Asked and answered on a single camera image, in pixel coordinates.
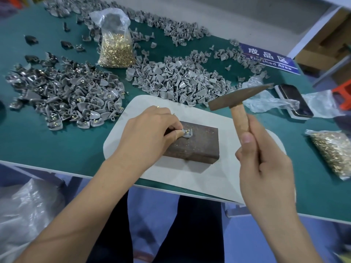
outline hammer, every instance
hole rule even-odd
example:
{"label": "hammer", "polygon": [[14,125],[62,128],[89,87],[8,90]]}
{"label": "hammer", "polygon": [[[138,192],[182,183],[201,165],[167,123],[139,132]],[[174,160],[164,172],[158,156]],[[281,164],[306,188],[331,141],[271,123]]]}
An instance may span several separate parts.
{"label": "hammer", "polygon": [[237,131],[238,137],[244,133],[249,132],[250,128],[248,125],[248,116],[243,106],[243,101],[251,98],[252,96],[262,92],[269,88],[273,84],[266,84],[251,88],[238,89],[229,94],[217,97],[212,101],[208,102],[208,106],[211,111],[215,111],[221,108],[229,107],[232,113],[232,118]]}

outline dark wooden block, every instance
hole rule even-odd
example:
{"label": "dark wooden block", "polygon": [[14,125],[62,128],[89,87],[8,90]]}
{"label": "dark wooden block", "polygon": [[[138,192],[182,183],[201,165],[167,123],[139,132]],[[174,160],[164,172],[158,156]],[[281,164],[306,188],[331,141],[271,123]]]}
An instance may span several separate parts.
{"label": "dark wooden block", "polygon": [[213,164],[219,159],[218,128],[181,122],[184,129],[192,129],[190,138],[181,137],[164,156]]}

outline forearm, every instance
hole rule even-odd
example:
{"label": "forearm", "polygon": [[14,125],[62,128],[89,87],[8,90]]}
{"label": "forearm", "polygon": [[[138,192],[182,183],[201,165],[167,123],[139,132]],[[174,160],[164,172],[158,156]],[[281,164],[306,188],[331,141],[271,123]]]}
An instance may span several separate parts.
{"label": "forearm", "polygon": [[135,182],[130,171],[105,161],[15,263],[85,263],[113,208]]}
{"label": "forearm", "polygon": [[278,263],[323,263],[297,214],[260,227]]}

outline blue sign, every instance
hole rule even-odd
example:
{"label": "blue sign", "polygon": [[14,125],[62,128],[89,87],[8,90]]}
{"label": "blue sign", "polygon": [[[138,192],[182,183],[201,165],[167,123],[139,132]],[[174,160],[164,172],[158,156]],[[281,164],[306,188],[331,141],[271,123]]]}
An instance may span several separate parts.
{"label": "blue sign", "polygon": [[299,69],[296,67],[294,61],[289,57],[243,43],[240,43],[240,47],[242,48],[244,55],[251,60],[259,61],[262,59],[261,64],[264,64],[265,66],[270,66],[300,75]]}

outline plastic bag of brass nails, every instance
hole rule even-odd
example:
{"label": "plastic bag of brass nails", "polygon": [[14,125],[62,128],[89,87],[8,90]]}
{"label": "plastic bag of brass nails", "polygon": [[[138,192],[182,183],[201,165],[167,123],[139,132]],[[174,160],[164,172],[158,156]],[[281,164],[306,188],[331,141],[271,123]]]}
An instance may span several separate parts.
{"label": "plastic bag of brass nails", "polygon": [[306,130],[332,171],[342,180],[351,177],[351,141],[341,131]]}
{"label": "plastic bag of brass nails", "polygon": [[119,8],[106,8],[89,15],[101,27],[103,36],[98,65],[127,68],[134,64],[133,42],[128,30],[131,23],[129,17]]}

